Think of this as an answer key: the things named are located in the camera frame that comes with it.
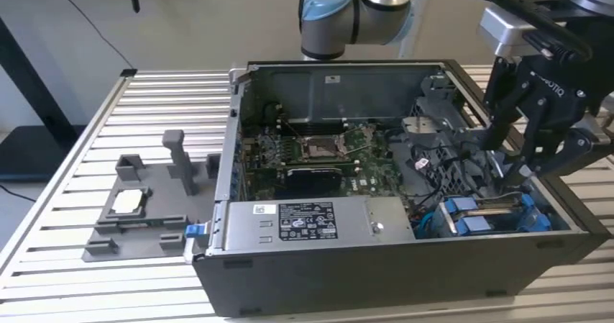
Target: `cable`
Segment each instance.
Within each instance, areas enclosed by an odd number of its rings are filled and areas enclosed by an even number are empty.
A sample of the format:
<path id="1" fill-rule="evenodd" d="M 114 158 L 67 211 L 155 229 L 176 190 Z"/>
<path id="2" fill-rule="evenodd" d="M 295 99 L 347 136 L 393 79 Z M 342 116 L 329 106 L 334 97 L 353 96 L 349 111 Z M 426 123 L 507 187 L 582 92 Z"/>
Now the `cable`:
<path id="1" fill-rule="evenodd" d="M 131 67 L 131 69 L 135 68 L 135 66 L 131 64 L 131 62 L 128 61 L 128 59 L 124 57 L 124 55 L 122 54 L 122 52 L 119 52 L 118 48 L 114 46 L 114 44 L 111 44 L 111 42 L 107 40 L 107 38 L 104 37 L 103 33 L 100 32 L 100 30 L 98 29 L 96 25 L 94 24 L 92 20 L 90 19 L 90 17 L 87 17 L 84 11 L 80 9 L 80 7 L 75 4 L 75 2 L 72 0 L 68 0 L 68 2 L 74 5 L 75 9 L 80 12 L 82 16 L 84 17 L 84 19 L 87 20 L 87 22 L 90 23 L 90 25 L 92 26 L 94 30 L 96 31 L 98 35 L 100 36 L 102 40 L 107 43 L 107 45 L 111 46 L 111 48 L 114 49 L 114 51 L 119 54 L 119 56 L 122 57 L 122 59 L 124 60 L 126 64 L 128 64 L 128 66 Z"/>
<path id="2" fill-rule="evenodd" d="M 7 191 L 7 193 L 8 193 L 10 195 L 14 195 L 15 197 L 19 197 L 19 198 L 22 198 L 22 199 L 26 199 L 27 201 L 36 202 L 35 199 L 31 199 L 30 197 L 23 196 L 23 195 L 20 195 L 20 194 L 16 194 L 16 193 L 12 192 L 11 190 L 8 190 L 8 189 L 4 187 L 4 185 L 0 185 L 0 188 L 2 188 L 4 191 Z"/>
<path id="3" fill-rule="evenodd" d="M 485 197 L 485 198 L 481 198 L 481 199 L 475 199 L 477 201 L 491 201 L 494 199 L 502 199 L 503 197 L 507 197 L 507 196 L 511 196 L 511 195 L 518 195 L 518 194 L 523 194 L 522 191 L 511 191 L 511 192 L 507 192 L 506 194 L 503 195 L 499 195 L 499 196 L 495 196 L 495 197 Z"/>
<path id="4" fill-rule="evenodd" d="M 299 31 L 303 31 L 303 5 L 306 0 L 299 0 Z"/>

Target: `black power cord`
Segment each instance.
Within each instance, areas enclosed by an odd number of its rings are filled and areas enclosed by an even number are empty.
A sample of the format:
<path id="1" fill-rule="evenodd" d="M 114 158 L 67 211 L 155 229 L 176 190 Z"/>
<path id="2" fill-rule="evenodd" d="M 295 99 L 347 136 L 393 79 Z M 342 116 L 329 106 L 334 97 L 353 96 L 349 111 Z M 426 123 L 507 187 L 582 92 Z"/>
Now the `black power cord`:
<path id="1" fill-rule="evenodd" d="M 92 26 L 94 30 L 96 31 L 98 35 L 100 36 L 102 40 L 107 43 L 107 45 L 111 46 L 111 48 L 114 49 L 114 51 L 119 54 L 119 56 L 122 57 L 122 59 L 124 60 L 126 64 L 128 64 L 128 66 L 131 67 L 131 69 L 135 68 L 135 66 L 131 64 L 131 62 L 128 61 L 128 59 L 124 57 L 124 55 L 122 54 L 122 52 L 119 52 L 118 48 L 114 46 L 114 44 L 111 44 L 111 42 L 107 40 L 107 38 L 104 37 L 102 31 L 98 29 L 96 25 L 94 24 L 92 20 L 90 19 L 90 17 L 87 17 L 84 11 L 80 9 L 80 7 L 75 4 L 75 2 L 72 0 L 68 0 L 68 2 L 74 5 L 75 9 L 79 11 L 79 13 L 82 14 L 82 16 L 84 17 L 84 19 L 87 20 L 87 22 L 90 23 L 90 25 Z"/>
<path id="2" fill-rule="evenodd" d="M 303 4 L 306 0 L 299 0 L 299 31 L 303 30 Z"/>
<path id="3" fill-rule="evenodd" d="M 31 202 L 36 202 L 36 200 L 35 200 L 35 199 L 31 199 L 28 196 L 23 196 L 23 195 L 20 195 L 20 194 L 16 194 L 16 193 L 12 192 L 11 190 L 8 190 L 8 189 L 6 188 L 4 185 L 0 185 L 0 189 L 4 190 L 10 195 L 14 195 L 15 197 L 19 197 L 19 198 L 22 198 L 22 199 L 26 199 L 27 201 L 31 201 Z"/>

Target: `metal slotted table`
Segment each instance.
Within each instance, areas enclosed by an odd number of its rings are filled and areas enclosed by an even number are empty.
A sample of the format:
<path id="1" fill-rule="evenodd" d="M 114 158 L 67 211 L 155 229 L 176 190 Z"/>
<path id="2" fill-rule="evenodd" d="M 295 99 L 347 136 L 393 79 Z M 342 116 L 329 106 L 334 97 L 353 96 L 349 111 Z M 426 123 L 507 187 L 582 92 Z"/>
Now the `metal slotted table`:
<path id="1" fill-rule="evenodd" d="M 490 67 L 466 66 L 486 87 Z M 86 263 L 80 256 L 115 182 L 120 154 L 170 162 L 168 128 L 194 160 L 222 149 L 228 72 L 144 72 L 122 78 L 32 211 L 0 253 L 3 322 L 222 322 L 183 258 Z M 614 232 L 614 159 L 565 178 Z M 514 298 L 251 319 L 250 322 L 614 322 L 614 240 L 577 265 L 550 269 Z"/>

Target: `power supply label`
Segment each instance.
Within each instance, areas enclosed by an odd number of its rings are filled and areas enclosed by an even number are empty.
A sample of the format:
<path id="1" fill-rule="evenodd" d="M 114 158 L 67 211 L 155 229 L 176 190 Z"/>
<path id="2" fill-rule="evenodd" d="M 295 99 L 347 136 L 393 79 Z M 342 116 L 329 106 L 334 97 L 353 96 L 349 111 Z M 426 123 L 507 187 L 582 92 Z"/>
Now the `power supply label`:
<path id="1" fill-rule="evenodd" d="M 338 239 L 333 202 L 279 204 L 279 239 Z"/>

